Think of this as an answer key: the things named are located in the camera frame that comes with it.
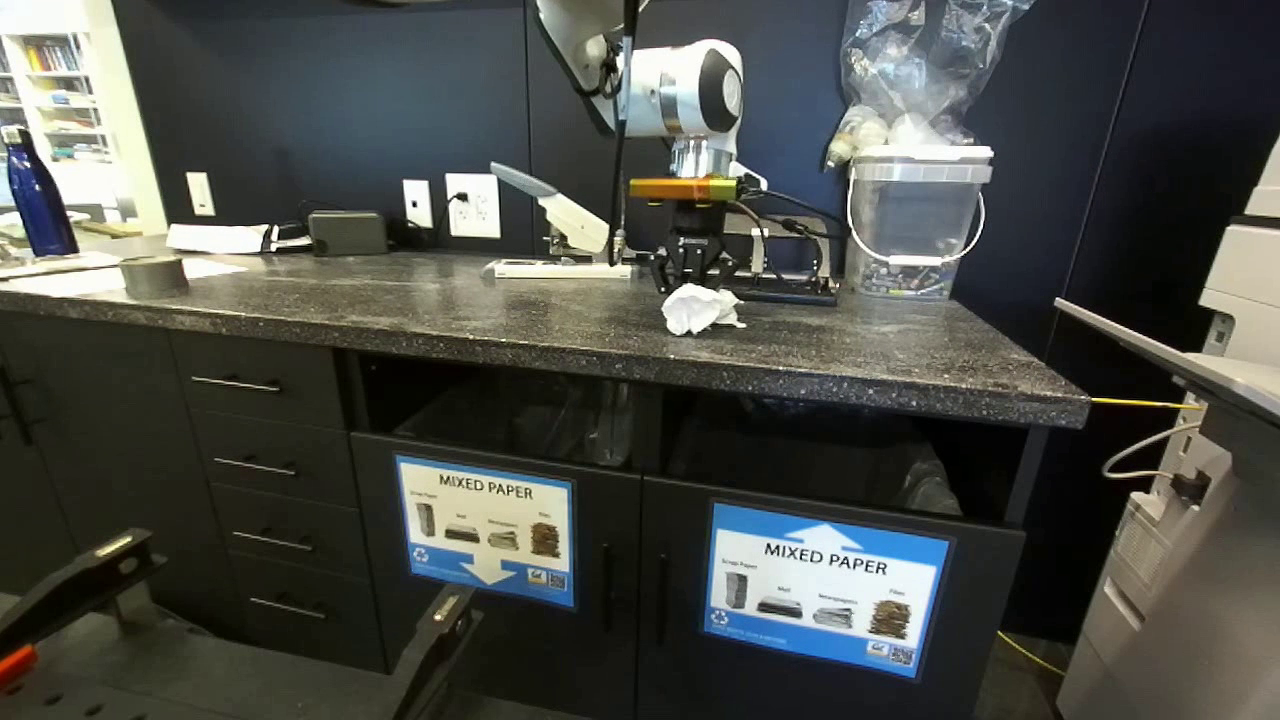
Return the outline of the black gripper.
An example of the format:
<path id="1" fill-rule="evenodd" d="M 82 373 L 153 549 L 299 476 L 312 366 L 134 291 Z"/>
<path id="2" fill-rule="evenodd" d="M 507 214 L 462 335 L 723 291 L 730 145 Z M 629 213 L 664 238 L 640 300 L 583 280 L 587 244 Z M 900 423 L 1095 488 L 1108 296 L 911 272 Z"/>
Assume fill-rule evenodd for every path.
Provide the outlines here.
<path id="1" fill-rule="evenodd" d="M 655 261 L 655 286 L 669 296 L 685 274 L 715 274 L 715 286 L 738 286 L 721 204 L 672 204 L 672 238 L 664 244 L 664 261 Z"/>

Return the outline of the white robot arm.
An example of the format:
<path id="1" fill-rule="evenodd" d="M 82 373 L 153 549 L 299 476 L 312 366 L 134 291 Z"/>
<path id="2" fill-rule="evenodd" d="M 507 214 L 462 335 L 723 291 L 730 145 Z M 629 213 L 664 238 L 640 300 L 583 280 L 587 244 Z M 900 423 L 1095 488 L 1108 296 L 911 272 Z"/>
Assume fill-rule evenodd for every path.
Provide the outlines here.
<path id="1" fill-rule="evenodd" d="M 723 213 L 747 190 L 741 162 L 743 57 L 730 40 L 640 42 L 648 0 L 534 0 L 578 93 L 616 134 L 606 256 L 620 256 L 626 204 L 672 206 L 652 249 L 660 291 L 734 274 Z"/>

